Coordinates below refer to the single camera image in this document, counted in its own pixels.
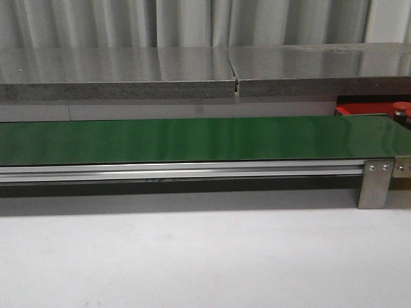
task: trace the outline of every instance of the aluminum rail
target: aluminum rail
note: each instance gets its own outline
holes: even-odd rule
[[[365,160],[276,160],[0,167],[0,183],[158,178],[362,175]]]

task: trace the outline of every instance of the white curtain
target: white curtain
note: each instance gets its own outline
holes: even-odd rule
[[[411,42],[411,0],[0,0],[0,48]]]

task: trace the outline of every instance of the conveyor belt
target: conveyor belt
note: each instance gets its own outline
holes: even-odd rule
[[[364,174],[375,208],[411,177],[411,132],[376,115],[1,123],[0,147],[3,184]]]

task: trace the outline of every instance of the white surface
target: white surface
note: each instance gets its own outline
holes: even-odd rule
[[[410,307],[411,210],[355,201],[349,190],[0,199],[0,214],[134,210],[0,218],[0,307]],[[173,204],[273,209],[138,213]]]

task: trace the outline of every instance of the green belt surface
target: green belt surface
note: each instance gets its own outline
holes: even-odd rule
[[[401,155],[411,132],[376,115],[0,124],[0,166]]]

